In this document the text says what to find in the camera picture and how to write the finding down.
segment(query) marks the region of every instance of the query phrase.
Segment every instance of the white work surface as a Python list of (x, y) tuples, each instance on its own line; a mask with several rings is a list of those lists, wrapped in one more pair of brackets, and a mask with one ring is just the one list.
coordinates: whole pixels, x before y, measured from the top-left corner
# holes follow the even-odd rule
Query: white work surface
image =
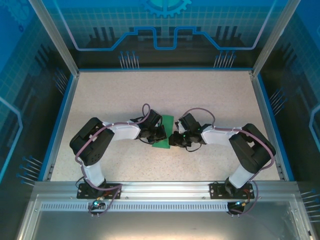
[[(82, 177), (69, 143), (90, 118), (125, 122), (141, 117), (144, 103), (175, 121), (190, 108), (206, 108), (215, 115), (217, 127), (252, 123), (266, 136), (247, 71), (81, 72), (51, 181)], [(212, 122), (205, 111), (191, 113), (201, 125)], [(107, 181), (224, 181), (239, 165), (233, 149), (226, 146), (203, 145), (187, 152), (139, 140), (112, 142), (100, 161)], [(279, 180), (276, 166), (255, 179)]]

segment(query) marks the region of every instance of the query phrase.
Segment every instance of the green block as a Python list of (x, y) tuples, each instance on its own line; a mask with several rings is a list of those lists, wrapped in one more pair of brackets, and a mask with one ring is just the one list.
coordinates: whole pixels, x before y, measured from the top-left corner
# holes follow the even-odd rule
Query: green block
[(164, 125), (166, 139), (152, 144), (152, 147), (169, 149), (169, 137), (172, 134), (172, 129), (174, 128), (174, 116), (162, 115), (162, 124)]

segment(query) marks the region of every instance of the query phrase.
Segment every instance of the transparent wall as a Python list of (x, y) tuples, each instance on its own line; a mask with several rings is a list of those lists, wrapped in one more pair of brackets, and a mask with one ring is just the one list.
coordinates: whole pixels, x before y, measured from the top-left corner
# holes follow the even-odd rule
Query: transparent wall
[(16, 236), (70, 72), (26, 0), (0, 0), (0, 229)]
[(319, 230), (320, 1), (302, 0), (261, 76), (294, 178)]
[(251, 68), (287, 0), (44, 3), (79, 68)]

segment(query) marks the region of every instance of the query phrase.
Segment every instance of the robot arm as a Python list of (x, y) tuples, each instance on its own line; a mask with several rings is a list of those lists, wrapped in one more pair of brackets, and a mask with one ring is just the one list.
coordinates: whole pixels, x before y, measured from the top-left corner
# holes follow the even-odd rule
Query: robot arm
[[(153, 144), (166, 139), (166, 132), (161, 125), (162, 116), (156, 111), (150, 111), (148, 118), (138, 124), (139, 119), (130, 119), (128, 124), (113, 125), (103, 130), (92, 142), (83, 150), (79, 160), (83, 163), (83, 169), (87, 179), (96, 187), (103, 187), (105, 177), (101, 170), (100, 159), (105, 153), (111, 142), (125, 139), (142, 139), (146, 138), (148, 143)], [(102, 122), (98, 118), (91, 118), (83, 128), (72, 138), (70, 147), (73, 153), (77, 152), (83, 145), (101, 128), (109, 125), (108, 122)]]
[(199, 122), (188, 113), (181, 117), (175, 124), (178, 131), (175, 131), (169, 137), (169, 144), (171, 146), (186, 148), (191, 147), (192, 143), (200, 143), (203, 145), (219, 144), (233, 148), (240, 165), (225, 181), (225, 190), (231, 196), (256, 175), (271, 159), (269, 152), (264, 146), (252, 137), (238, 132), (237, 129), (256, 136), (271, 150), (273, 155), (276, 154), (276, 150), (271, 143), (250, 123), (242, 128), (233, 129), (213, 127), (211, 124), (201, 126)]

